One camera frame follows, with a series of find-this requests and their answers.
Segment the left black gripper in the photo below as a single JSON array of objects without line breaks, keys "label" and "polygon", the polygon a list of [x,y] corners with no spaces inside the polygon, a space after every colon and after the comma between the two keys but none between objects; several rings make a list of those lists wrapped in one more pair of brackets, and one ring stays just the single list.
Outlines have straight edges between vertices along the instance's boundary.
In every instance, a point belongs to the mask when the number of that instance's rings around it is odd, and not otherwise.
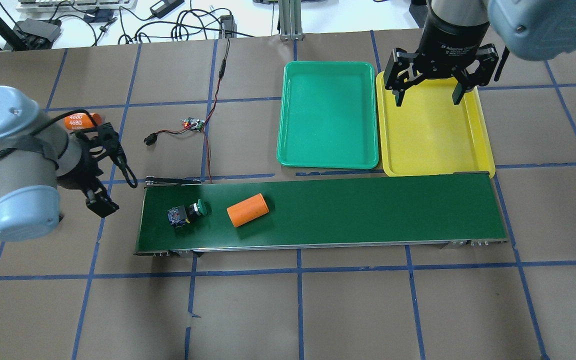
[{"label": "left black gripper", "polygon": [[70,188],[82,191],[86,196],[86,207],[100,218],[114,214],[120,207],[112,201],[107,189],[99,180],[103,171],[101,160],[110,158],[132,189],[138,187],[137,176],[128,165],[128,159],[120,150],[119,134],[111,123],[105,122],[93,128],[75,130],[70,133],[70,144],[79,145],[80,157],[70,171]]}]

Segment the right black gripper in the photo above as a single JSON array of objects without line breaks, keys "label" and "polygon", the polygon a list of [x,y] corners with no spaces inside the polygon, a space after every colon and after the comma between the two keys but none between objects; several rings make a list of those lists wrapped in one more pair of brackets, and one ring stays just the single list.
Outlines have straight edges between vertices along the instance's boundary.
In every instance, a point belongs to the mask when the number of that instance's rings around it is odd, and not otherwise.
[{"label": "right black gripper", "polygon": [[499,52],[492,43],[482,44],[488,29],[488,22],[461,26],[428,14],[417,50],[397,47],[387,62],[384,88],[393,91],[396,107],[402,107],[410,82],[416,85],[423,80],[455,78],[451,96],[455,106],[466,92],[489,84]]}]

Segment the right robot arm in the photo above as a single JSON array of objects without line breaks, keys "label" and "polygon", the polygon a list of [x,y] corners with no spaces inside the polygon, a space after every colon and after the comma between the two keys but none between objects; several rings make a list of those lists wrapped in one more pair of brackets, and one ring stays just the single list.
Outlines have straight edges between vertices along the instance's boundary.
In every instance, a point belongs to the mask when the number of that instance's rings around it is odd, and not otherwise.
[{"label": "right robot arm", "polygon": [[400,107],[426,80],[454,78],[452,102],[498,81],[509,55],[539,62],[576,51],[576,0],[427,0],[416,51],[394,48],[382,89]]}]

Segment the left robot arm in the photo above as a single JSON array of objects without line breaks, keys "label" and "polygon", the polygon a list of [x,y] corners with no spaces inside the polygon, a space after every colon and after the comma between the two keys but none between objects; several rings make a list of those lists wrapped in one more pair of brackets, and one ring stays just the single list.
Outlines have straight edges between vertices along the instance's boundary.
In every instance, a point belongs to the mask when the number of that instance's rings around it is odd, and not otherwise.
[{"label": "left robot arm", "polygon": [[94,117],[75,109],[51,118],[22,91],[0,85],[0,242],[39,239],[62,218],[58,187],[83,193],[87,209],[105,218],[119,206],[99,177],[99,162],[109,158],[128,185],[137,187],[110,123],[67,132],[60,121]]}]

